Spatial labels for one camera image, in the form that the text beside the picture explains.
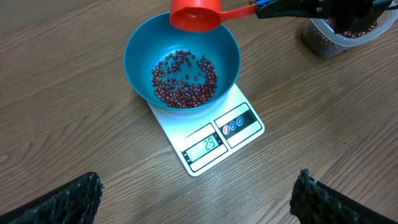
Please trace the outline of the red plastic measuring scoop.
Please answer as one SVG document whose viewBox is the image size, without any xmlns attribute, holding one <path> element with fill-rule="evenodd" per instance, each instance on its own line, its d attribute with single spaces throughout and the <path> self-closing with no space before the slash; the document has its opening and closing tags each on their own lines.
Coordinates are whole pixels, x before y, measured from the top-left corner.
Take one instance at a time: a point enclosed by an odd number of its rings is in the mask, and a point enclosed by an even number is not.
<svg viewBox="0 0 398 224">
<path fill-rule="evenodd" d="M 172 0 L 170 23 L 188 32 L 206 32 L 219 27 L 224 21 L 256 13 L 257 4 L 222 11 L 220 0 Z"/>
</svg>

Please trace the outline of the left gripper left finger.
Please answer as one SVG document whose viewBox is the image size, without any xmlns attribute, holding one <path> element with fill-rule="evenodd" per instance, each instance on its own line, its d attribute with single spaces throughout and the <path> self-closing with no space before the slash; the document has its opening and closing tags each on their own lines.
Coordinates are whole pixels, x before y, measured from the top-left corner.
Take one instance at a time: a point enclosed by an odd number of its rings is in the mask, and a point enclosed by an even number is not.
<svg viewBox="0 0 398 224">
<path fill-rule="evenodd" d="M 87 172 L 33 201 L 1 215 L 1 223 L 92 224 L 102 201 L 99 174 Z"/>
</svg>

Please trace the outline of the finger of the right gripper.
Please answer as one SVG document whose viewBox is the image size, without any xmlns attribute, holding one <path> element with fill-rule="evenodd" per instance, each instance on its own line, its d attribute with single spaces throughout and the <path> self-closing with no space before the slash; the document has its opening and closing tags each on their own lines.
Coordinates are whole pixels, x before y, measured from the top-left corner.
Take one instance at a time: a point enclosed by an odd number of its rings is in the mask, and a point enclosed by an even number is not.
<svg viewBox="0 0 398 224">
<path fill-rule="evenodd" d="M 317 11 L 308 9 L 295 9 L 295 10 L 282 10 L 277 11 L 276 9 L 270 8 L 257 8 L 256 16 L 258 19 L 267 19 L 275 17 L 306 17 L 306 18 L 320 18 Z"/>
<path fill-rule="evenodd" d="M 257 4 L 258 9 L 316 9 L 314 0 L 256 0 L 250 4 Z"/>
</svg>

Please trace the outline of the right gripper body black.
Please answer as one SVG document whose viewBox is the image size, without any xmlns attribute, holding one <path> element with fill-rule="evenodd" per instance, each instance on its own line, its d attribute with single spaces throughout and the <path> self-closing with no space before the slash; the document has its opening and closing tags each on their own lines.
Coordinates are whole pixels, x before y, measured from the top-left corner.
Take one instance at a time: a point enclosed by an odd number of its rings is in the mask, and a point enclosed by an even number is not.
<svg viewBox="0 0 398 224">
<path fill-rule="evenodd" d="M 334 33 L 366 32 L 384 13 L 391 10 L 392 0 L 327 0 L 320 1 L 317 13 L 331 19 Z"/>
</svg>

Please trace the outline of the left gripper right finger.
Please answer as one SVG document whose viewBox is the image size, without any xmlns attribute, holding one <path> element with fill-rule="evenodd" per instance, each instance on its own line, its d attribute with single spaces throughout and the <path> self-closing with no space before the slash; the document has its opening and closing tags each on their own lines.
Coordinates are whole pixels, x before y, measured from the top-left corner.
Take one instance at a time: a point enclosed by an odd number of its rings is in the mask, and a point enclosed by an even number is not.
<svg viewBox="0 0 398 224">
<path fill-rule="evenodd" d="M 290 213 L 301 224 L 397 224 L 313 179 L 302 169 L 294 183 Z"/>
</svg>

